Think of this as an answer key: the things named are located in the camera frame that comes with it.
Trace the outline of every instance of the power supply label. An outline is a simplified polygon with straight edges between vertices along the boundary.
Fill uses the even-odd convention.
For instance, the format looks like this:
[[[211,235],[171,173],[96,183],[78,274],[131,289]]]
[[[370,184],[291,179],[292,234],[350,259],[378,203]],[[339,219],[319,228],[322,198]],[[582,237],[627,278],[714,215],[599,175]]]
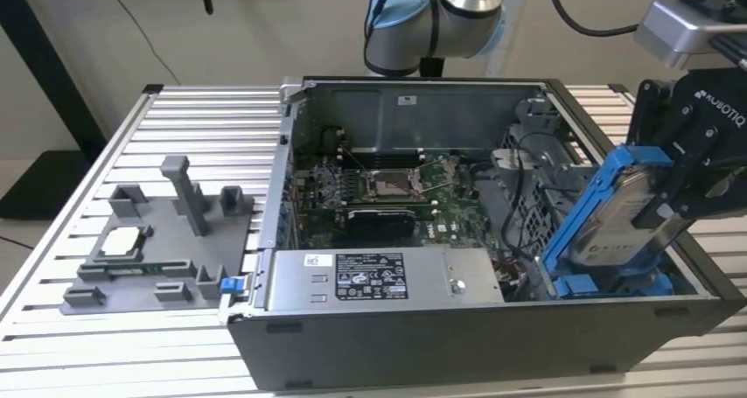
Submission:
[[[340,300],[407,299],[402,254],[338,254],[335,278]]]

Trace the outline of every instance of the black cable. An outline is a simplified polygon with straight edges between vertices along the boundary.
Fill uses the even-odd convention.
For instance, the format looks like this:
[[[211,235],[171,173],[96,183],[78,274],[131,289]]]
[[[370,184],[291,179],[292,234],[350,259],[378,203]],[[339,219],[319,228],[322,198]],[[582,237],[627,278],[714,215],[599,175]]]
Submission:
[[[363,38],[370,37],[370,18],[371,18],[371,5],[374,4],[374,0],[368,0],[368,5],[366,9],[366,22],[363,22]]]
[[[154,47],[154,43],[151,42],[151,39],[148,38],[148,34],[146,33],[146,30],[143,29],[143,26],[140,26],[140,22],[138,22],[138,19],[135,17],[135,15],[132,14],[132,11],[130,11],[130,9],[126,6],[126,3],[122,0],[116,0],[116,2],[119,3],[119,5],[122,6],[123,10],[126,11],[127,15],[130,16],[130,18],[132,19],[132,22],[135,23],[135,26],[138,27],[138,30],[140,31],[140,33],[143,34],[143,38],[146,43],[148,44],[148,46],[151,47],[151,52],[154,53],[155,58],[159,60],[159,62],[162,63],[163,68],[166,68],[166,70],[168,71],[168,74],[174,77],[174,81],[176,81],[178,85],[182,85],[182,82],[179,81],[179,78],[176,77],[176,74],[174,74],[174,70],[168,67],[168,65],[166,64],[164,59],[162,58],[162,56],[159,55],[158,51],[155,50]]]
[[[371,36],[374,35],[374,30],[376,29],[374,24],[379,20],[379,16],[382,15],[382,11],[384,10],[384,4],[387,4],[387,0],[378,0],[374,9],[371,9],[372,3],[374,0],[368,0],[368,10],[366,12],[367,25],[368,25],[368,32],[366,33],[366,42],[363,43],[363,62],[366,64],[370,63],[367,51],[370,48]]]
[[[555,134],[545,133],[542,131],[533,131],[533,132],[527,133],[525,136],[522,136],[522,138],[517,141],[517,147],[514,148],[514,150],[517,151],[517,160],[518,160],[517,188],[514,190],[514,197],[511,198],[509,214],[506,215],[506,219],[503,221],[503,226],[501,228],[501,241],[503,242],[503,245],[506,245],[506,247],[509,248],[511,253],[518,258],[525,258],[525,259],[531,261],[533,256],[530,254],[527,254],[519,246],[511,244],[511,242],[509,240],[510,222],[514,219],[514,214],[517,213],[517,209],[519,208],[519,199],[522,197],[522,189],[525,187],[525,161],[522,160],[522,155],[521,155],[521,151],[523,150],[522,149],[522,142],[525,140],[527,140],[527,137],[530,137],[530,136],[553,137],[559,142],[562,142],[562,140],[558,137],[558,135],[555,135]]]
[[[31,245],[27,245],[26,243],[20,242],[20,241],[16,241],[16,240],[14,240],[14,239],[11,239],[11,238],[6,238],[4,236],[0,236],[0,240],[6,241],[6,242],[8,242],[8,243],[12,243],[12,244],[18,245],[18,246],[22,247],[22,248],[34,249],[34,247],[32,247]]]
[[[574,193],[574,194],[578,194],[579,192],[582,192],[582,190],[577,190],[574,188],[562,188],[559,186],[551,186],[551,185],[541,185],[539,189],[546,190],[546,191],[570,192],[570,193]]]
[[[553,5],[555,6],[555,11],[558,12],[558,15],[561,15],[561,18],[563,19],[566,24],[571,26],[571,28],[574,28],[577,32],[586,35],[587,37],[597,37],[597,38],[617,37],[625,35],[626,33],[633,33],[637,31],[637,29],[639,29],[639,26],[637,24],[633,24],[631,26],[625,26],[622,28],[615,28],[615,29],[609,29],[602,31],[586,28],[581,26],[579,23],[571,18],[569,12],[566,11],[566,8],[563,7],[563,4],[561,3],[561,0],[551,0],[551,1],[553,1]]]

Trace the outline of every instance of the white floor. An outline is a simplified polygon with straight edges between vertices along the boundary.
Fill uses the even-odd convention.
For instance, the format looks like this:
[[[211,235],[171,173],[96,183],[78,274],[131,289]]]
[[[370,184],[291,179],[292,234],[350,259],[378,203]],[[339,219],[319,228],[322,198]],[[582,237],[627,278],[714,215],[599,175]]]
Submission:
[[[6,194],[14,182],[24,174],[32,164],[32,159],[0,160],[0,196]],[[35,246],[42,239],[50,221],[19,221],[0,219],[0,235],[16,241]],[[0,240],[0,292],[14,279],[15,273],[24,264],[26,258],[32,251],[12,243]]]

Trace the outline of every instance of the slotted aluminum surface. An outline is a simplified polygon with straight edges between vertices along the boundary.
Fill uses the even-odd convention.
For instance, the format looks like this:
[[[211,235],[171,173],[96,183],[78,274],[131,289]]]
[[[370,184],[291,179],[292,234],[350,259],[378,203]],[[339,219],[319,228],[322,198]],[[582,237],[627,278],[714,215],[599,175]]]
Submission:
[[[609,136],[621,141],[633,98],[606,86],[570,89]],[[191,176],[207,193],[239,184],[256,195],[252,229],[259,228],[280,122],[276,89],[167,87],[138,105],[84,181],[91,189],[84,186],[74,194],[0,299],[0,309],[10,304],[0,323],[0,396],[272,396],[256,391],[215,310],[64,317],[55,308],[111,214],[106,198],[115,184],[142,182],[150,196],[174,193],[156,171],[164,154],[190,154]],[[698,223],[691,233],[747,293],[747,218]],[[247,262],[256,259],[251,250],[256,242],[256,235],[250,235]],[[468,351],[463,357],[470,358]],[[747,312],[742,311],[709,335],[673,340],[626,375],[327,396],[629,398],[746,396],[745,391]]]

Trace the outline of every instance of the beige wall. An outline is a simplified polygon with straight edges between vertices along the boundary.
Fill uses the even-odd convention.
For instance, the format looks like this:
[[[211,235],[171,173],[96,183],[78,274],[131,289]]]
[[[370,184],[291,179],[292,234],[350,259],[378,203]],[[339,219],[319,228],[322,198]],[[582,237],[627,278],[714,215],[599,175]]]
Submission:
[[[124,0],[186,84],[279,84],[286,75],[364,74],[368,0]],[[172,79],[115,0],[30,0],[95,115],[112,130],[146,83]],[[446,73],[482,75],[486,59]]]
[[[651,2],[562,1],[577,22],[594,29],[638,23]],[[678,77],[635,44],[631,35],[590,38],[575,33],[550,0],[525,0],[509,49],[497,53],[490,65],[503,76],[554,77],[577,84],[618,82],[631,90],[643,79]]]
[[[32,72],[0,29],[0,160],[76,149]]]

